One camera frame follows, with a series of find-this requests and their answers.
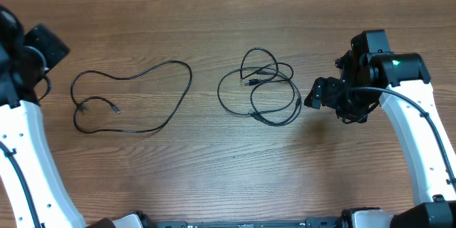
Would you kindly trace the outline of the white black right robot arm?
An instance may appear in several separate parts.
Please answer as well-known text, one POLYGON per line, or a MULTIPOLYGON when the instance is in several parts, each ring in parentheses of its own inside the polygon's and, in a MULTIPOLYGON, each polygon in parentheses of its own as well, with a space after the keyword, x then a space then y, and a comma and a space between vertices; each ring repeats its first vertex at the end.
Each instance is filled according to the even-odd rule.
POLYGON ((340 217, 308 218, 305 227, 454 227, 455 151, 437 112, 431 76, 417 53, 394 53, 383 29, 363 31, 336 59, 340 78, 317 78, 304 105, 335 110, 345 124, 364 123, 380 106, 398 137, 414 206, 400 214, 377 207, 340 217))

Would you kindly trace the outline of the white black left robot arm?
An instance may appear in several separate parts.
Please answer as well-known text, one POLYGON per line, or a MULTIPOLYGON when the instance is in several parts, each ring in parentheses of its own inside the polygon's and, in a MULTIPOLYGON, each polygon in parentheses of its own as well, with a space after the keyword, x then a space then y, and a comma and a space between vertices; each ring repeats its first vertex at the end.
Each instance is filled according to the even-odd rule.
POLYGON ((35 87, 69 53, 43 24, 1 7, 1 180, 17 227, 86 227, 53 161, 35 87))

